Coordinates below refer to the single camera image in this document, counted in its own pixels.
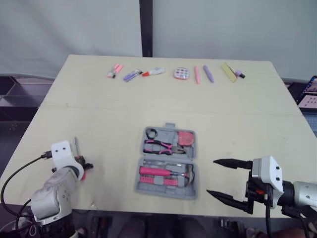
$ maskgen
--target beige table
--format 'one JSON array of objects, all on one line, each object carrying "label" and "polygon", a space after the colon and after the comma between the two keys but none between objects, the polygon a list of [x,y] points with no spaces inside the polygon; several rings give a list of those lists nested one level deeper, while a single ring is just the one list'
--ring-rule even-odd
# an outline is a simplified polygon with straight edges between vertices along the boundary
[{"label": "beige table", "polygon": [[[95,165],[73,195],[73,207],[111,211],[249,216],[210,196],[206,189],[242,200],[247,170],[213,164],[218,158],[252,160],[272,154],[285,180],[317,181],[317,140],[273,65],[267,61],[226,60],[245,79],[231,83],[220,68],[224,60],[70,56],[14,152],[0,185],[17,168],[73,137],[86,160]],[[116,79],[105,75],[124,64]],[[202,70],[213,73],[211,84]],[[193,67],[200,66],[201,84]],[[140,68],[165,67],[166,73],[123,76]],[[178,67],[191,69],[188,80],[173,78]],[[197,135],[199,197],[194,201],[139,194],[134,191],[140,143],[146,126],[173,122]],[[52,160],[23,170],[8,185],[5,200],[23,204],[51,175]],[[264,216],[256,204],[254,216]],[[282,217],[280,209],[273,217]]]}]

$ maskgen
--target hammer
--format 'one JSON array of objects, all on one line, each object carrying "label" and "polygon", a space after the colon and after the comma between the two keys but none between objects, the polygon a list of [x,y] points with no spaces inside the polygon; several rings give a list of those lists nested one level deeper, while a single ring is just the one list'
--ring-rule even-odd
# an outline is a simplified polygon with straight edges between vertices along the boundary
[{"label": "hammer", "polygon": [[190,185],[194,180],[194,172],[193,172],[193,165],[187,165],[187,172],[180,173],[174,172],[171,170],[163,170],[163,169],[156,169],[156,168],[148,168],[141,166],[140,167],[140,174],[141,175],[154,175],[154,176],[184,176],[188,179],[186,186]]}]

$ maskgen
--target pink pliers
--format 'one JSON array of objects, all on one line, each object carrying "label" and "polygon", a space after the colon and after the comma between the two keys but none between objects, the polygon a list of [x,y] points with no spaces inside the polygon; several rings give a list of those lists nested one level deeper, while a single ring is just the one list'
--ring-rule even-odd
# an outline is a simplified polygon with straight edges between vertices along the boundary
[{"label": "pink pliers", "polygon": [[165,143],[159,140],[145,140],[144,143],[160,145],[167,148],[165,150],[159,150],[159,151],[144,149],[143,150],[144,153],[157,154],[157,155],[172,155],[173,153],[186,154],[186,150],[180,145],[173,146],[171,143]]}]

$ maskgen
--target tool kit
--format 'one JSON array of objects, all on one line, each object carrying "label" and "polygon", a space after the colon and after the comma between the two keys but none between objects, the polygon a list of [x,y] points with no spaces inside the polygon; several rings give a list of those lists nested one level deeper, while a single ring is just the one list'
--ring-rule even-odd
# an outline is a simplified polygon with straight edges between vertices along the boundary
[{"label": "tool kit", "polygon": [[140,193],[196,199],[198,195],[196,137],[191,130],[146,127],[142,137],[135,190]]}]

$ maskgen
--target gray curtain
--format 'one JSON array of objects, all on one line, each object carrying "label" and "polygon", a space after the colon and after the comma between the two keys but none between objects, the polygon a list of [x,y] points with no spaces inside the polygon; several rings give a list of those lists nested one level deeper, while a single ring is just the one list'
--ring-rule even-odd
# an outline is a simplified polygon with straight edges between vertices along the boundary
[{"label": "gray curtain", "polygon": [[142,56],[139,0],[0,1],[0,74],[55,78],[69,54]]}]

